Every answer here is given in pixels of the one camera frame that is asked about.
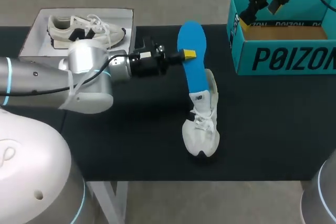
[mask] blue insole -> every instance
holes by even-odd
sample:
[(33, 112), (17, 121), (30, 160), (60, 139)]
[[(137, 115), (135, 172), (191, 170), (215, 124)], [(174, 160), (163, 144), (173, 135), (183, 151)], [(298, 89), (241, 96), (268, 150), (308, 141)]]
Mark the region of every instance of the blue insole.
[(177, 39), (177, 50), (180, 51), (182, 49), (196, 51), (195, 59), (183, 62), (189, 93), (209, 90), (204, 67), (206, 38), (199, 23), (188, 21), (181, 27)]

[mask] shoelace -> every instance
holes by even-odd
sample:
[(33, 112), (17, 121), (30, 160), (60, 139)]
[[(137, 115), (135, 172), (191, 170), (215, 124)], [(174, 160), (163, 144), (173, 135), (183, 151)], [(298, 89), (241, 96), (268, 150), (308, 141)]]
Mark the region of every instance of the shoelace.
[(201, 130), (210, 130), (212, 133), (215, 131), (215, 125), (214, 122), (212, 121), (212, 116), (214, 115), (215, 111), (217, 110), (217, 107), (214, 107), (213, 111), (211, 114), (204, 115), (200, 112), (198, 112), (195, 108), (193, 109), (193, 112), (195, 112), (195, 123), (196, 123), (196, 128), (201, 129)]
[(104, 30), (104, 34), (107, 36), (109, 41), (109, 48), (112, 46), (112, 41), (110, 37), (110, 28), (109, 25), (103, 22), (97, 15), (89, 14), (88, 19), (90, 20), (90, 26), (98, 27), (99, 30)]

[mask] cardboard box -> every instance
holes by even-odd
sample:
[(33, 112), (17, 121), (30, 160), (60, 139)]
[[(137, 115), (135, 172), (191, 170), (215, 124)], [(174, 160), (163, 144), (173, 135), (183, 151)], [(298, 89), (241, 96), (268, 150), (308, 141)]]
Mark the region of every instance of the cardboard box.
[(247, 6), (231, 0), (227, 22), (239, 75), (336, 74), (336, 13), (320, 0), (290, 0), (275, 15), (264, 8), (243, 31), (239, 14)]
[(38, 13), (24, 45), (22, 46), (19, 57), (66, 57), (67, 49), (54, 49), (50, 43), (47, 33), (48, 18), (50, 15), (57, 17), (81, 16), (86, 17), (95, 14), (102, 21), (112, 23), (126, 29), (126, 35), (113, 50), (125, 50), (130, 53), (134, 50), (135, 44), (135, 25), (134, 12), (132, 9), (118, 8), (50, 8), (41, 9)]

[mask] table surface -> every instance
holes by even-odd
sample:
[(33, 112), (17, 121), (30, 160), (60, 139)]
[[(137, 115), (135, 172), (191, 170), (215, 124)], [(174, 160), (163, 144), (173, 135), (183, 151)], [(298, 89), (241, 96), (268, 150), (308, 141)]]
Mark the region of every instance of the table surface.
[[(182, 124), (191, 102), (184, 70), (115, 86), (113, 107), (84, 115), (9, 108), (56, 128), (86, 180), (309, 180), (336, 148), (336, 76), (238, 76), (225, 25), (203, 26), (206, 67), (218, 91), (220, 143), (208, 160), (191, 157)], [(179, 26), (138, 27), (176, 50)], [(0, 28), (0, 56), (17, 57), (28, 27)]]

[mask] white shoe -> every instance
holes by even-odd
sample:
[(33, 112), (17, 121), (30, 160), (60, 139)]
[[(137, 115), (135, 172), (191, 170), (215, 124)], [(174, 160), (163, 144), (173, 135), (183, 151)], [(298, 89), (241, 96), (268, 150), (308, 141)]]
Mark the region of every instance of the white shoe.
[(194, 156), (212, 156), (219, 144), (217, 131), (218, 91), (213, 73), (205, 69), (210, 92), (190, 93), (194, 109), (184, 122), (182, 135), (185, 147)]
[(68, 49), (71, 43), (79, 39), (94, 39), (111, 49), (126, 35), (124, 28), (101, 21), (96, 15), (87, 18), (71, 16), (69, 18), (49, 17), (48, 33), (51, 45), (55, 49)]

